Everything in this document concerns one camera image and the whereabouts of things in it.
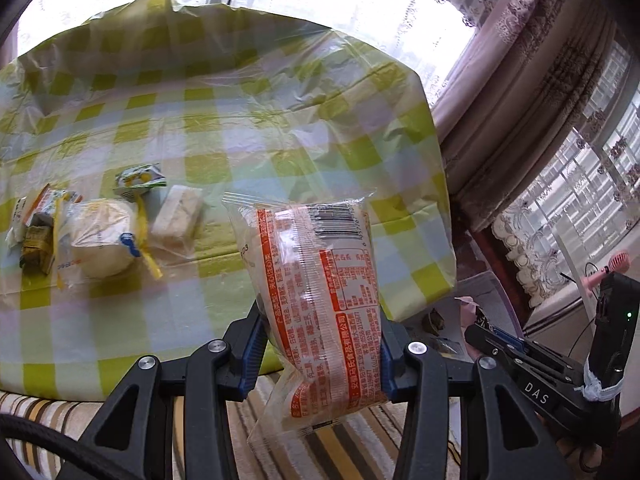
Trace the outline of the orange red bread package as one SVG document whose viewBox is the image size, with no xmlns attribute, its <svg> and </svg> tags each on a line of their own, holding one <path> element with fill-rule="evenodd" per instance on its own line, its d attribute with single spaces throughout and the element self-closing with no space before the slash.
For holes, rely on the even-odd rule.
<svg viewBox="0 0 640 480">
<path fill-rule="evenodd" d="M 304 431 L 381 403 L 383 311 L 366 198 L 293 203 L 228 192 L 222 202 L 284 361 L 259 434 Z"/>
</svg>

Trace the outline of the pale cake clear wrapper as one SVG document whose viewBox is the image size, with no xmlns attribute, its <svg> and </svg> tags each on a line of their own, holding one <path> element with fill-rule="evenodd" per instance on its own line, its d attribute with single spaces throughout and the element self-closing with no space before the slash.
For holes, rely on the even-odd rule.
<svg viewBox="0 0 640 480">
<path fill-rule="evenodd" d="M 173 185 L 152 225 L 152 242 L 158 247 L 166 248 L 189 245 L 203 204 L 203 191 L 200 188 Z"/>
</svg>

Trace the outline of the round bun clear package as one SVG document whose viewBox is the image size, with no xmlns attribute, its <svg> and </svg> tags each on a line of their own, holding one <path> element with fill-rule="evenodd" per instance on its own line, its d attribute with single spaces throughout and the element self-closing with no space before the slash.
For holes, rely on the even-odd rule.
<svg viewBox="0 0 640 480">
<path fill-rule="evenodd" d="M 143 266 L 163 276 L 149 245 L 143 200 L 96 198 L 71 203 L 59 198 L 53 225 L 55 283 L 69 289 L 102 282 Z"/>
</svg>

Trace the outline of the white green lemon packet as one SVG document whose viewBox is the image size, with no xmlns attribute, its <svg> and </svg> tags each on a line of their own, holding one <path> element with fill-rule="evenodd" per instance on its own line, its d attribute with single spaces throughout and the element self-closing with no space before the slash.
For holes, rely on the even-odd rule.
<svg viewBox="0 0 640 480">
<path fill-rule="evenodd" d="M 122 197 L 137 197 L 167 185 L 164 174 L 157 164 L 143 164 L 122 170 L 116 174 L 114 193 Z"/>
</svg>

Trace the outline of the olive green snack packet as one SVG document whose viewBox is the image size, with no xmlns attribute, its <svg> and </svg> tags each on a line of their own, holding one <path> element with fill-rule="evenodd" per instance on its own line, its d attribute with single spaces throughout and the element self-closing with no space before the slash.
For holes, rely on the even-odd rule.
<svg viewBox="0 0 640 480">
<path fill-rule="evenodd" d="M 20 260 L 20 268 L 23 271 L 40 271 L 49 274 L 54 257 L 53 243 L 53 214 L 34 214 L 28 221 L 23 222 L 25 227 Z"/>
</svg>

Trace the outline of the white orange snack packet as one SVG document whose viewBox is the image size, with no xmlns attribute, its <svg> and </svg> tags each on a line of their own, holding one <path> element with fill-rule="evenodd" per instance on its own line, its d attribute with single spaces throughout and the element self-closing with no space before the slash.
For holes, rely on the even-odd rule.
<svg viewBox="0 0 640 480">
<path fill-rule="evenodd" d="M 22 244 L 29 226 L 53 226 L 56 202 L 78 203 L 82 196 L 66 188 L 52 188 L 46 184 L 39 192 L 31 190 L 19 198 L 13 208 L 6 244 L 9 248 Z"/>
</svg>

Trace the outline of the purple storage box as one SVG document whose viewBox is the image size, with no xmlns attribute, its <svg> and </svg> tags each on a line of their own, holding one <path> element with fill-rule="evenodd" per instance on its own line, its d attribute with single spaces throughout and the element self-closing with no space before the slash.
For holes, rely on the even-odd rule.
<svg viewBox="0 0 640 480">
<path fill-rule="evenodd" d="M 471 362 L 460 328 L 460 298 L 466 297 L 475 301 L 478 315 L 484 315 L 491 326 L 497 326 L 511 336 L 523 336 L 511 301 L 498 278 L 489 271 L 459 282 L 447 296 L 405 320 L 409 336 L 424 342 L 445 358 Z"/>
</svg>

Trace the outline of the striped towel cushion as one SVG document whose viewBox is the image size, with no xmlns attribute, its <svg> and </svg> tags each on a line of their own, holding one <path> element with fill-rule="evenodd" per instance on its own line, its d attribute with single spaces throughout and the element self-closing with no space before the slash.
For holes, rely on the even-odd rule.
<svg viewBox="0 0 640 480">
<path fill-rule="evenodd" d="M 280 374 L 258 377 L 242 403 L 228 402 L 235 463 L 240 479 L 391 479 L 399 454 L 406 404 L 384 403 L 316 430 L 257 444 L 250 439 Z M 61 401 L 1 389 L 1 413 L 22 416 L 78 440 L 101 402 Z M 184 479 L 183 398 L 174 401 L 172 478 Z M 38 479 L 53 479 L 62 460 L 43 448 L 9 440 Z M 459 479 L 460 444 L 449 431 L 446 479 Z"/>
</svg>

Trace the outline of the pink handheld fan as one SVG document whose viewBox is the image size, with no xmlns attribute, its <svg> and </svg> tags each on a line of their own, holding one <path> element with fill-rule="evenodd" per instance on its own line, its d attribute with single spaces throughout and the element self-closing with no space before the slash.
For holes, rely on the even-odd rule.
<svg viewBox="0 0 640 480">
<path fill-rule="evenodd" d="M 608 264 L 601 270 L 593 273 L 589 276 L 586 276 L 582 279 L 582 286 L 585 287 L 585 290 L 593 291 L 597 286 L 599 286 L 602 281 L 608 276 L 608 274 L 617 272 L 617 273 L 626 273 L 630 268 L 630 255 L 626 250 L 623 252 L 616 252 L 616 254 L 612 255 L 610 260 L 608 260 Z"/>
</svg>

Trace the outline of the white lace curtain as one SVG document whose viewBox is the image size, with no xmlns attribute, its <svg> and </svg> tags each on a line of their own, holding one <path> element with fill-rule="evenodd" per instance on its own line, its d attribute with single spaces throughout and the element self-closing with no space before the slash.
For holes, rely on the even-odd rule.
<svg viewBox="0 0 640 480">
<path fill-rule="evenodd" d="M 620 39 L 566 139 L 491 229 L 531 308 L 588 269 L 639 221 L 639 62 Z"/>
</svg>

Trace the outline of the green checkered plastic tablecloth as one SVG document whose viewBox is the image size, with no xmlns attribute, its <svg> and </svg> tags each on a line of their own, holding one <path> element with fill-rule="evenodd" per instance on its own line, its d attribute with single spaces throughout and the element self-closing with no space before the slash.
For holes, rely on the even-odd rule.
<svg viewBox="0 0 640 480">
<path fill-rule="evenodd" d="M 456 279 L 448 193 L 419 76 L 355 38 L 230 6 L 136 0 L 43 41 L 1 73 L 1 219 L 46 185 L 110 197 L 154 162 L 204 217 L 161 278 L 134 266 L 58 287 L 1 253 L 1 387 L 104 399 L 139 356 L 186 356 L 254 292 L 221 195 L 370 194 L 382 303 L 404 320 Z"/>
</svg>

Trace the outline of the pink patterned curtain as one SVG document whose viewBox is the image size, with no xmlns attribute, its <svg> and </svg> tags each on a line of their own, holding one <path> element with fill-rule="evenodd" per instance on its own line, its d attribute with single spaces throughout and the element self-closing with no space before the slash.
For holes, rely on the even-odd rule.
<svg viewBox="0 0 640 480">
<path fill-rule="evenodd" d="M 486 229 L 582 117 L 618 25 L 602 0 L 497 0 L 433 110 L 449 194 Z"/>
</svg>

